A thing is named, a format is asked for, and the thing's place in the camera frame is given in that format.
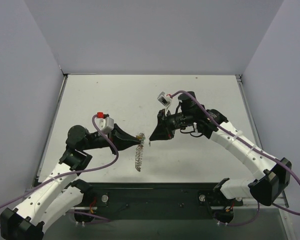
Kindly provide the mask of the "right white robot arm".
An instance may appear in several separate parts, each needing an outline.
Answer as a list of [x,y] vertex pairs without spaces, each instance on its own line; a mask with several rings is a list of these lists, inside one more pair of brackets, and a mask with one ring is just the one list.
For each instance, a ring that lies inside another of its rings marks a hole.
[[176,130],[191,127],[190,135],[205,136],[219,144],[251,172],[254,180],[225,178],[215,186],[226,199],[254,198],[264,206],[271,206],[288,186],[291,162],[284,158],[280,164],[275,163],[272,155],[248,140],[218,110],[199,104],[193,91],[178,96],[174,114],[168,110],[173,100],[171,95],[161,92],[157,99],[164,109],[157,114],[157,126],[150,141],[171,140]]

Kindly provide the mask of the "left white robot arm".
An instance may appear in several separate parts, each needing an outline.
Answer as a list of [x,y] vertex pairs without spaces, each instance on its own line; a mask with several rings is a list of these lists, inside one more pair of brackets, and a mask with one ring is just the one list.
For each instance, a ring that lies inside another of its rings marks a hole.
[[66,149],[48,177],[33,188],[15,208],[0,214],[0,234],[5,240],[41,240],[48,228],[72,207],[91,203],[92,186],[79,179],[92,156],[86,150],[110,148],[114,155],[137,146],[141,140],[117,124],[90,133],[75,125],[67,134]]

